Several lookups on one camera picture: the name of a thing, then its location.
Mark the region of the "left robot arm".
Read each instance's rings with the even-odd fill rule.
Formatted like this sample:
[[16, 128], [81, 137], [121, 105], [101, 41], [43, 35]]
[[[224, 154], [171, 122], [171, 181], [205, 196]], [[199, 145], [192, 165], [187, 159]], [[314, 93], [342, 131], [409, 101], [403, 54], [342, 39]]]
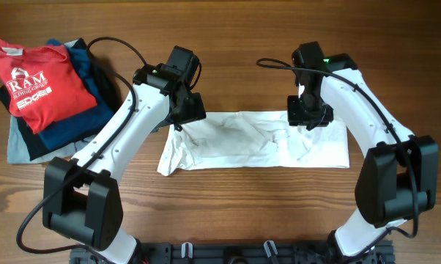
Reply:
[[140, 263], [141, 244], [122, 228], [122, 176], [144, 140], [158, 128], [202, 120], [206, 112], [190, 83], [201, 63], [175, 46], [167, 63], [145, 65], [133, 77], [133, 92], [94, 138], [69, 161], [54, 158], [45, 169], [44, 227], [77, 241], [106, 263]]

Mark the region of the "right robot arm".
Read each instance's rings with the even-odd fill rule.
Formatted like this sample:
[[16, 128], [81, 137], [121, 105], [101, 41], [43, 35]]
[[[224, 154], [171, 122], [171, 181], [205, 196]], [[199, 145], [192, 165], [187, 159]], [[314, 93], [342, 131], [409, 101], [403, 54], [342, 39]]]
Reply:
[[311, 131], [340, 117], [364, 156], [355, 186], [357, 208], [332, 231], [329, 255], [351, 262], [370, 252], [388, 233], [399, 231], [436, 203], [439, 147], [416, 136], [380, 103], [348, 54], [325, 56], [317, 42], [292, 53], [291, 69], [300, 95], [290, 95], [288, 122]]

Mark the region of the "white t-shirt black print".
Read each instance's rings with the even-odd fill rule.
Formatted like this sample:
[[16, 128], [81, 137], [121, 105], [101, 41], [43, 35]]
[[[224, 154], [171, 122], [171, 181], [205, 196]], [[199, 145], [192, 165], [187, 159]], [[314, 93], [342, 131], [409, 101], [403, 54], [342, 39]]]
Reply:
[[348, 168], [344, 122], [309, 131], [291, 126], [286, 111], [209, 112], [181, 131], [169, 128], [157, 171], [276, 166]]

